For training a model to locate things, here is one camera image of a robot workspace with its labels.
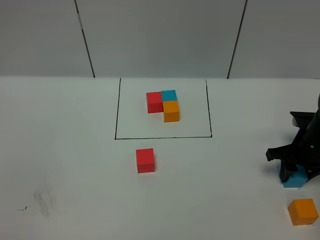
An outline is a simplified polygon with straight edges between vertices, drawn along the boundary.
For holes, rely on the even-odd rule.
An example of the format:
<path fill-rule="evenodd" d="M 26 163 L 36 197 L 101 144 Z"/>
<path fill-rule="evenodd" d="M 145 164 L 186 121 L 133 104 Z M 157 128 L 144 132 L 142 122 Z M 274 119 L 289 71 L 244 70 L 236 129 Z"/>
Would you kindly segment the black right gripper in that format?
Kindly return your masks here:
<path fill-rule="evenodd" d="M 297 162 L 303 166 L 308 175 L 320 174 L 320 113 L 315 115 L 305 129 L 299 129 L 292 145 L 297 151 Z M 296 164 L 289 162 L 292 158 L 292 145 L 269 148 L 266 151 L 267 161 L 281 160 L 279 178 L 282 183 L 298 171 Z"/>

